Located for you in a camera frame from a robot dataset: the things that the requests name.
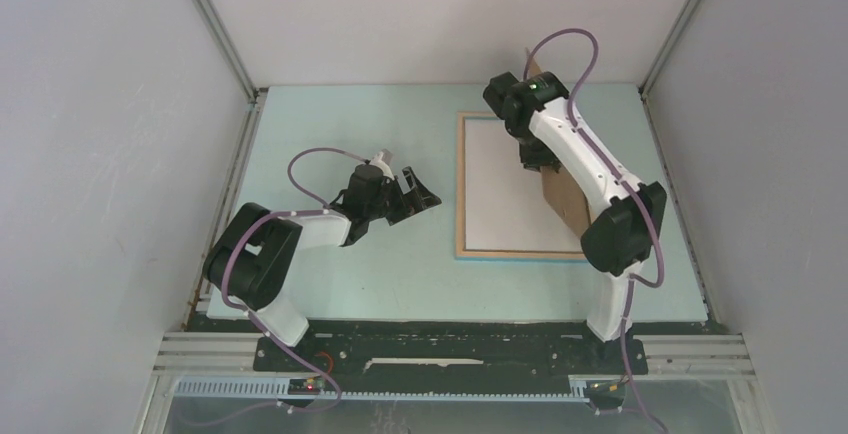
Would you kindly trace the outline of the brown cardboard backing board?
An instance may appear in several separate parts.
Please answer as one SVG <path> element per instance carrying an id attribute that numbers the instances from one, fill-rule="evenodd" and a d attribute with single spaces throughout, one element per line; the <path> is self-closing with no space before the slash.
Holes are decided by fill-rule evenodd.
<path id="1" fill-rule="evenodd" d="M 592 215 L 586 197 L 573 176 L 561 165 L 542 165 L 543 145 L 523 145 L 519 148 L 525 169 L 539 172 L 543 197 L 571 232 L 580 237 L 589 228 Z"/>

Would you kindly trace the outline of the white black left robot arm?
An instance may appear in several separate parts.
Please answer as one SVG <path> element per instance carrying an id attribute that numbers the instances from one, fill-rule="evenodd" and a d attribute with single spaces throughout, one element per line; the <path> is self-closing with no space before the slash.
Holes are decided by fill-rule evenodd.
<path id="1" fill-rule="evenodd" d="M 283 363 L 304 370 L 315 360 L 316 344 L 304 336 L 306 316 L 283 291 L 295 255 L 351 246 L 376 220 L 395 225 L 441 203 L 411 167 L 394 175 L 384 162 L 366 161 L 318 210 L 273 212 L 253 202 L 242 205 L 207 255 L 202 275 L 226 306 L 280 342 L 277 356 Z"/>

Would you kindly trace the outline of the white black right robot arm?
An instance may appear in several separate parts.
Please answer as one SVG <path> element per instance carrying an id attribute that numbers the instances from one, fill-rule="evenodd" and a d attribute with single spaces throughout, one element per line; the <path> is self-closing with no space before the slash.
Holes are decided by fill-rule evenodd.
<path id="1" fill-rule="evenodd" d="M 552 73 L 518 80 L 490 79 L 483 98 L 520 146 L 530 170 L 560 167 L 576 181 L 594 220 L 580 236 L 589 264 L 602 275 L 600 298 L 587 318 L 595 335 L 581 346 L 585 365 L 606 372 L 622 357 L 619 338 L 629 325 L 632 285 L 650 256 L 660 256 L 667 192 L 628 171 L 578 112 L 574 93 Z"/>

